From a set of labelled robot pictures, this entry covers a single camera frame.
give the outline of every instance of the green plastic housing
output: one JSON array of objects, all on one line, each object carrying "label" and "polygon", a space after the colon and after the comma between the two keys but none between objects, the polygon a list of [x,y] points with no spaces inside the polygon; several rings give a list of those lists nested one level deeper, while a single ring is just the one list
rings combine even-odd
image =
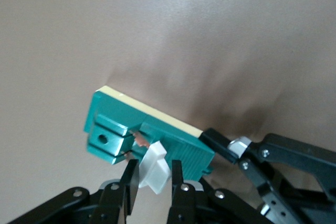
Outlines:
[{"label": "green plastic housing", "polygon": [[170,169],[173,159],[181,160],[184,179],[199,180],[212,171],[215,153],[198,138],[101,91],[93,95],[84,131],[88,152],[111,164],[124,160],[127,152],[142,160],[147,148],[139,147],[132,135],[139,131],[150,144],[162,143]]}]

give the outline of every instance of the beige background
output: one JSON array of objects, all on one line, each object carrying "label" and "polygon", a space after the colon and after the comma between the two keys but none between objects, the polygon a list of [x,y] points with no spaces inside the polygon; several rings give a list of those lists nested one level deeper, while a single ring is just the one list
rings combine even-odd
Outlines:
[{"label": "beige background", "polygon": [[[336,0],[0,0],[0,222],[121,176],[82,131],[104,84],[231,139],[336,151],[335,14]],[[252,198],[237,167],[214,166],[214,186]],[[136,203],[129,223],[165,223],[170,188]]]}]

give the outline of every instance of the bolt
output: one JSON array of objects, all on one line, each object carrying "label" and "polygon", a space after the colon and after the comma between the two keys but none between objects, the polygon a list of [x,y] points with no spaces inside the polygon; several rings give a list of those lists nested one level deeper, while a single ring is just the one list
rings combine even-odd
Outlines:
[{"label": "bolt", "polygon": [[242,167],[243,170],[247,170],[248,169],[248,162],[243,162],[241,164],[241,167]]},{"label": "bolt", "polygon": [[215,192],[215,196],[216,196],[217,198],[219,198],[219,199],[224,199],[224,197],[225,197],[225,195],[224,195],[221,191],[219,191],[219,190],[217,190],[217,191]]},{"label": "bolt", "polygon": [[73,196],[74,197],[79,197],[83,194],[83,192],[81,190],[76,190],[74,193],[73,193]]},{"label": "bolt", "polygon": [[269,156],[269,150],[267,150],[267,149],[262,150],[262,151],[261,151],[261,155],[262,155],[264,158],[268,157],[268,156]]},{"label": "bolt", "polygon": [[187,185],[187,184],[182,184],[182,185],[181,185],[181,189],[184,190],[184,191],[189,191],[189,185]]},{"label": "bolt", "polygon": [[117,183],[113,183],[111,186],[111,190],[117,190],[119,189],[119,185]]}]

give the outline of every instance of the teal block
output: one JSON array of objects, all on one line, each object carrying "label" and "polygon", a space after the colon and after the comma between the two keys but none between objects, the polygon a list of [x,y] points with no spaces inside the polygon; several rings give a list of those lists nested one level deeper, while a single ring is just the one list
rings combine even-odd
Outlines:
[{"label": "teal block", "polygon": [[139,131],[150,144],[162,143],[170,168],[173,159],[182,161],[185,179],[199,180],[211,172],[215,153],[198,138],[100,91],[93,95],[84,131],[89,133],[88,151],[111,164],[124,160],[126,152],[142,160],[147,149],[132,135]]}]

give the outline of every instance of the cream colored edge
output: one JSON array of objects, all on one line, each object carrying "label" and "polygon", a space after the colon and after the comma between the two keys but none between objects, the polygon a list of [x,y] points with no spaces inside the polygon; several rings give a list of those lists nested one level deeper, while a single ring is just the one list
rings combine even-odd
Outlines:
[{"label": "cream colored edge", "polygon": [[199,136],[203,132],[203,131],[195,128],[194,126],[191,126],[191,125],[189,125],[185,122],[182,122],[182,121],[180,121],[180,120],[178,120],[178,119],[176,119],[176,118],[174,118],[170,115],[167,115],[167,114],[165,114],[165,113],[163,113],[163,112],[161,112],[157,109],[154,109],[154,108],[152,108],[152,107],[150,107],[150,106],[148,106],[148,105],[146,105],[142,102],[139,102],[136,99],[133,99],[133,98],[131,98],[131,97],[129,97],[129,96],[123,94],[123,93],[120,93],[119,91],[117,91],[117,90],[115,90],[115,89],[113,89],[109,86],[104,86],[97,91],[100,91],[104,94],[107,94],[107,95],[109,95],[109,96],[111,96],[111,97],[129,105],[129,106],[134,107],[137,110],[140,110],[141,112],[144,112],[144,113],[146,113],[148,115],[151,115],[151,116],[153,116],[153,117],[155,117],[155,118],[157,118],[157,119],[159,119],[159,120],[161,120],[165,123],[168,123],[168,124],[174,126],[175,128],[178,128],[178,129],[180,129],[180,130],[182,130],[182,131],[184,131],[184,132],[186,132],[186,133],[188,133],[188,134],[190,134],[190,135],[192,135],[196,138],[199,138]]}]

